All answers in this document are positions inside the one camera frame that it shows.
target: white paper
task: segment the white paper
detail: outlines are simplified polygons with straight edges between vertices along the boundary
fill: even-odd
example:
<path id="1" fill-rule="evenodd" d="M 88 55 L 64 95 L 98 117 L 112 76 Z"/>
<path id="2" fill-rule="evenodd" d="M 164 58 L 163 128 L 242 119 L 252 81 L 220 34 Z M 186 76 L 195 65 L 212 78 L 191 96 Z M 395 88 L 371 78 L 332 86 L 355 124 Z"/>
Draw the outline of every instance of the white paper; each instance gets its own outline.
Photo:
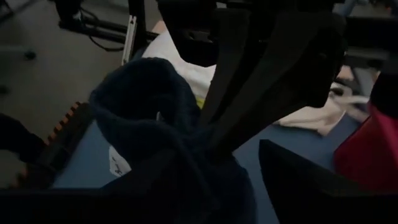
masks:
<path id="1" fill-rule="evenodd" d="M 113 146 L 109 147 L 109 170 L 116 177 L 121 177 L 131 170 L 127 161 L 119 155 Z"/>

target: dark blue knitted fabric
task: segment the dark blue knitted fabric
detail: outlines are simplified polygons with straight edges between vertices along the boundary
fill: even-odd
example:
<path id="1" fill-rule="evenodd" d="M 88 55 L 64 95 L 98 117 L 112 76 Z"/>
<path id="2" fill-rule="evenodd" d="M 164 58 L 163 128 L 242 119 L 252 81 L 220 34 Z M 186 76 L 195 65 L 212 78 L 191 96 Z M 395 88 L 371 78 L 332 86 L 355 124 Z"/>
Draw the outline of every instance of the dark blue knitted fabric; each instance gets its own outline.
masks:
<path id="1" fill-rule="evenodd" d="M 256 222 L 246 170 L 233 157 L 208 162 L 212 127 L 197 127 L 195 96 L 170 62 L 129 62 L 92 92 L 90 105 L 103 136 L 132 167 L 108 187 L 150 202 L 141 206 L 141 219 L 165 214 L 166 223 Z M 158 112 L 163 121 L 155 120 Z"/>

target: floor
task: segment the floor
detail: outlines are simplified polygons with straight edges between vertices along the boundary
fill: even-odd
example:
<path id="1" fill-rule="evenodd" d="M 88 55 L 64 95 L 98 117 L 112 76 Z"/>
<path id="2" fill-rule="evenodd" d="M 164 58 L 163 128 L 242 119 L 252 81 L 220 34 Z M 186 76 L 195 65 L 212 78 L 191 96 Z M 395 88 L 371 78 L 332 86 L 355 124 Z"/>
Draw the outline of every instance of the floor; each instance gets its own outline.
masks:
<path id="1" fill-rule="evenodd" d="M 26 1 L 8 2 L 16 9 Z M 154 8 L 155 0 L 146 1 L 150 29 L 160 15 Z M 104 20 L 120 24 L 128 21 L 126 9 L 98 0 L 88 1 L 84 7 Z M 18 119 L 42 138 L 74 102 L 86 101 L 106 74 L 121 64 L 122 52 L 105 52 L 86 36 L 61 30 L 57 23 L 55 5 L 38 0 L 0 24 L 0 45 L 23 45 L 37 53 L 35 60 L 26 61 L 23 54 L 0 51 L 0 85 L 10 89 L 9 94 L 0 96 L 0 112 Z M 99 41 L 108 47 L 120 46 Z M 21 165 L 15 155 L 0 151 L 0 187 L 13 179 Z"/>

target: black cable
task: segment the black cable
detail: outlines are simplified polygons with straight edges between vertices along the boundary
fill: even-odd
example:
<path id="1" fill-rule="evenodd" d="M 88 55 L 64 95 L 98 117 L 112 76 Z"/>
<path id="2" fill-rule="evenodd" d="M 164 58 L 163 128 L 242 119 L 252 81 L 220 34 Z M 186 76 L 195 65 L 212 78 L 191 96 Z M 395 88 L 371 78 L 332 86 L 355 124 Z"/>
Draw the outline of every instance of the black cable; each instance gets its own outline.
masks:
<path id="1" fill-rule="evenodd" d="M 89 10 L 87 10 L 87 9 L 83 9 L 82 7 L 80 7 L 80 13 L 81 13 L 81 16 L 82 16 L 82 24 L 83 24 L 83 26 L 86 28 L 86 24 L 84 23 L 84 14 L 83 14 L 83 12 L 85 12 L 85 13 L 87 13 L 88 15 L 90 15 L 94 20 L 95 20 L 95 24 L 94 24 L 94 29 L 97 29 L 97 27 L 98 27 L 98 23 L 99 23 L 99 19 L 98 19 L 98 17 L 94 14 L 94 13 L 92 13 L 92 12 L 90 12 Z M 97 45 L 98 47 L 100 47 L 100 48 L 102 48 L 102 49 L 104 49 L 105 51 L 107 51 L 107 52 L 119 52 L 119 51 L 122 51 L 122 50 L 124 50 L 124 47 L 119 47 L 119 48 L 109 48 L 109 47 L 104 47 L 104 46 L 102 46 L 101 44 L 99 44 L 97 41 L 95 41 L 94 40 L 94 38 L 91 36 L 91 35 L 88 35 L 88 38 L 90 38 L 90 40 L 95 44 L 95 45 Z"/>

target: red object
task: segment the red object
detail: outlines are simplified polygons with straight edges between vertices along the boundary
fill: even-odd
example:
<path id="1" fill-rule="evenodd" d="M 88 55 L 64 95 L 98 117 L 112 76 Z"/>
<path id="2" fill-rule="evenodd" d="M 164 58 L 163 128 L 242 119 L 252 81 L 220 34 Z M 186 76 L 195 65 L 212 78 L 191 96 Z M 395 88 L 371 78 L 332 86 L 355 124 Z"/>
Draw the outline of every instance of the red object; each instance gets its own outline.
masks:
<path id="1" fill-rule="evenodd" d="M 398 119 L 371 103 L 369 110 L 371 116 L 335 151 L 336 171 L 364 189 L 398 192 Z"/>

